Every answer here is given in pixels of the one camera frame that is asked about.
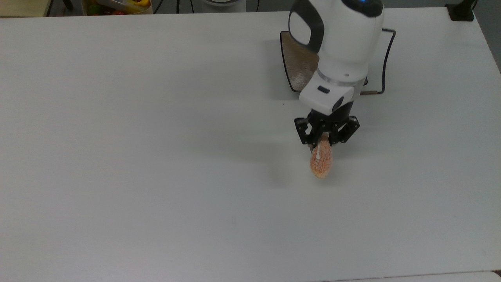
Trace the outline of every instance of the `orange sponge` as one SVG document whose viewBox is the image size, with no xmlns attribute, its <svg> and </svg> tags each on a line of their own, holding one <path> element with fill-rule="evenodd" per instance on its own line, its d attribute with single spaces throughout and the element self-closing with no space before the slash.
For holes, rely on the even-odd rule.
<svg viewBox="0 0 501 282">
<path fill-rule="evenodd" d="M 312 151 L 310 169 L 318 178 L 326 178 L 332 166 L 332 150 L 326 133 L 320 137 L 317 146 Z"/>
</svg>

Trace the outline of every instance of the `white table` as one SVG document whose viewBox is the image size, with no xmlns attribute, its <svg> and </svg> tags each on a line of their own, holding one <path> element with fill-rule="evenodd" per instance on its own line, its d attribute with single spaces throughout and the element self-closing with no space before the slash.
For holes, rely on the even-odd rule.
<svg viewBox="0 0 501 282">
<path fill-rule="evenodd" d="M 477 22 L 386 11 L 386 93 L 326 180 L 288 13 L 0 21 L 0 279 L 324 281 L 501 268 L 501 77 Z"/>
</svg>

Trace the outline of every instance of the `wire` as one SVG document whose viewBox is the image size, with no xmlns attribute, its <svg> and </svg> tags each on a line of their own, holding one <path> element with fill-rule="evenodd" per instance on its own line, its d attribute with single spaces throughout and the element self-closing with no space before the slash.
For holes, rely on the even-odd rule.
<svg viewBox="0 0 501 282">
<path fill-rule="evenodd" d="M 383 78 L 382 78 L 382 89 L 381 91 L 377 92 L 378 94 L 383 94 L 384 93 L 384 83 L 385 83 L 385 74 L 386 74 L 386 62 L 388 61 L 388 55 L 390 54 L 390 49 L 391 45 L 393 44 L 393 40 L 395 39 L 395 36 L 397 35 L 396 30 L 392 29 L 383 29 L 385 32 L 391 32 L 393 35 L 391 36 L 390 43 L 388 44 L 388 49 L 386 50 L 386 55 L 384 56 L 384 63 L 383 63 Z"/>
<path fill-rule="evenodd" d="M 162 3 L 163 3 L 163 0 L 160 0 L 160 3 L 158 4 L 158 6 L 155 9 L 155 11 L 153 12 L 153 14 L 156 14 L 156 12 L 158 11 L 158 8 L 160 8 L 160 5 L 162 5 Z"/>
</svg>

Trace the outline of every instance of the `fruit basket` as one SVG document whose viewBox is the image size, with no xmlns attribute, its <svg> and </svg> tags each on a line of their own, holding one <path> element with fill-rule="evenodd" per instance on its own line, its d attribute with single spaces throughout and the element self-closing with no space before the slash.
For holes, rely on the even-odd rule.
<svg viewBox="0 0 501 282">
<path fill-rule="evenodd" d="M 153 14 L 151 0 L 82 0 L 82 11 L 84 16 Z"/>
</svg>

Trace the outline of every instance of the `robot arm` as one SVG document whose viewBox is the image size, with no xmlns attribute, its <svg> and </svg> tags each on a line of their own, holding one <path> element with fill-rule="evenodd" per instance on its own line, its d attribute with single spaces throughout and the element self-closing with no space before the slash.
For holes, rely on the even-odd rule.
<svg viewBox="0 0 501 282">
<path fill-rule="evenodd" d="M 292 37 L 319 55 L 317 71 L 299 100 L 312 111 L 297 118 L 301 141 L 315 147 L 324 132 L 344 143 L 358 128 L 349 116 L 360 95 L 383 23 L 381 0 L 297 0 L 289 16 Z M 308 123 L 312 130 L 306 134 Z"/>
</svg>

